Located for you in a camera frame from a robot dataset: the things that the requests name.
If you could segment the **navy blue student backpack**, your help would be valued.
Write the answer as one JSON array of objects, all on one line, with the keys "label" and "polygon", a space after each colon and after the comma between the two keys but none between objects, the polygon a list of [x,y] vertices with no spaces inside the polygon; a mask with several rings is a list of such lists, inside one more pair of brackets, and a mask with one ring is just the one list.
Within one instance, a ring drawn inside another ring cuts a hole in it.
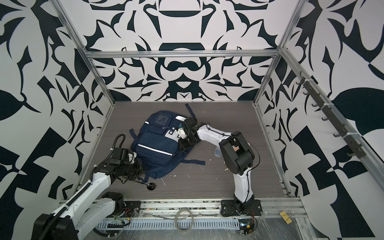
[{"label": "navy blue student backpack", "polygon": [[180,163],[205,165],[205,161],[187,160],[193,147],[180,147],[178,130],[187,118],[171,111],[158,111],[143,124],[138,134],[130,129],[134,139],[131,150],[142,161],[144,177],[138,178],[146,184],[150,178],[163,178]]}]

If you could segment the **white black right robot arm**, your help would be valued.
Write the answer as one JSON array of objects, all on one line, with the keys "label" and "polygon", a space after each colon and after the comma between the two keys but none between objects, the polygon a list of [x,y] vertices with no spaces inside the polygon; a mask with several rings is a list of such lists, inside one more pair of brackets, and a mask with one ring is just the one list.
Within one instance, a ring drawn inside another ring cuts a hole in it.
[{"label": "white black right robot arm", "polygon": [[178,127],[179,148],[187,150],[205,141],[220,148],[224,162],[234,175],[234,201],[241,210],[247,209],[254,200],[251,172],[255,154],[251,145],[239,131],[223,132],[208,123],[198,123],[194,118],[184,120]]}]

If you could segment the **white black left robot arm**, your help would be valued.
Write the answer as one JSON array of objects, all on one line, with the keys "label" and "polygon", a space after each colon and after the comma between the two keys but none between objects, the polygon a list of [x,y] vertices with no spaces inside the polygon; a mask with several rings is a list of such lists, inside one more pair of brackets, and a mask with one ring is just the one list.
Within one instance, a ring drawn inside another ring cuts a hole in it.
[{"label": "white black left robot arm", "polygon": [[51,214],[34,223],[33,240],[82,240],[104,218],[123,213],[124,196],[104,191],[115,181],[136,180],[143,172],[137,154],[114,143],[109,155],[91,171],[89,180]]}]

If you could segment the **black metal spoon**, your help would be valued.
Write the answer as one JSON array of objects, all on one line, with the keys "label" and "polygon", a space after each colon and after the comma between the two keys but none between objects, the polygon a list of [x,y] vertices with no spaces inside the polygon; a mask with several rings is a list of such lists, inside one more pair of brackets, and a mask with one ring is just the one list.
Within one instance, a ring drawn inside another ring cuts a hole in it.
[{"label": "black metal spoon", "polygon": [[155,183],[142,183],[142,182],[136,181],[136,180],[134,180],[134,182],[145,185],[149,191],[153,191],[156,188]]}]

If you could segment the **clear plastic pen box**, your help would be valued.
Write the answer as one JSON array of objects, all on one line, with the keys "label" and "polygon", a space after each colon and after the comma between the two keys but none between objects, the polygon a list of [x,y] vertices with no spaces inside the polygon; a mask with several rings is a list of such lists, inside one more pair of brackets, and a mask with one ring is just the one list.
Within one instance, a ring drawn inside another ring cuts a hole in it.
[{"label": "clear plastic pen box", "polygon": [[219,147],[216,147],[214,152],[215,157],[220,158],[222,156],[222,151]]}]

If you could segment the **green lit circuit board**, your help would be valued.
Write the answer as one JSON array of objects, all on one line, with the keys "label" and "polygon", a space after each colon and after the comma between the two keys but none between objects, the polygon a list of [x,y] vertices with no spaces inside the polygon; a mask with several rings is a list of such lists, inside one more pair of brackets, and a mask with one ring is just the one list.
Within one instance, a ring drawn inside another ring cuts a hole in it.
[{"label": "green lit circuit board", "polygon": [[239,231],[242,235],[249,235],[254,232],[258,227],[258,221],[256,218],[251,219],[240,219],[239,220]]}]

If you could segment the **yellow tape pieces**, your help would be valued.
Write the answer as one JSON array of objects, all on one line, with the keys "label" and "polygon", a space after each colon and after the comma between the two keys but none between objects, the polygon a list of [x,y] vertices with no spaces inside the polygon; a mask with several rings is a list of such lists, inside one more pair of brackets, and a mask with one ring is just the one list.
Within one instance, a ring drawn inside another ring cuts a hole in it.
[{"label": "yellow tape pieces", "polygon": [[285,211],[280,212],[280,216],[284,219],[287,225],[293,222],[289,214],[287,214]]}]

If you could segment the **grey coat hook rack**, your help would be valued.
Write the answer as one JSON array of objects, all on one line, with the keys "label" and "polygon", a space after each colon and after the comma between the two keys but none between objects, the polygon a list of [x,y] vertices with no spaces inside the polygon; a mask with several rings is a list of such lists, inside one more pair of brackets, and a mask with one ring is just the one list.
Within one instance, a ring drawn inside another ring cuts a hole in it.
[{"label": "grey coat hook rack", "polygon": [[313,79],[305,78],[300,73],[300,81],[297,84],[302,85],[306,89],[305,95],[313,98],[315,103],[312,106],[319,108],[324,113],[325,117],[322,120],[329,121],[336,129],[337,133],[333,134],[333,136],[335,138],[343,138],[352,150],[352,153],[348,155],[351,157],[356,156],[359,159],[365,157],[367,153],[363,149],[363,141],[359,139],[359,134],[349,126],[336,105],[324,94],[316,82]]}]

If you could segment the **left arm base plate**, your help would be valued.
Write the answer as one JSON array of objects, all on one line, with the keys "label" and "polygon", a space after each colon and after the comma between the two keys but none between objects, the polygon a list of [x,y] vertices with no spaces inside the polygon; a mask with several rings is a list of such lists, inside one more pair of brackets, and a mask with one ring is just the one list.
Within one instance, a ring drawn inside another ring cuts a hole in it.
[{"label": "left arm base plate", "polygon": [[141,212],[141,203],[141,201],[124,201],[124,205],[117,213],[117,217],[127,219],[138,216]]}]

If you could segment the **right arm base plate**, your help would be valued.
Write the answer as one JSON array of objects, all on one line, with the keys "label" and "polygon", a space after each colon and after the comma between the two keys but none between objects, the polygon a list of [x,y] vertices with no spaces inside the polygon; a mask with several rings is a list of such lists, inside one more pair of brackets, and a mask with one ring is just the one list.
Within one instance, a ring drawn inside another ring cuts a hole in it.
[{"label": "right arm base plate", "polygon": [[261,216],[262,213],[263,209],[261,201],[256,200],[254,195],[252,195],[245,203],[241,203],[237,198],[234,198],[233,200],[221,200],[220,214],[223,217],[240,215]]}]

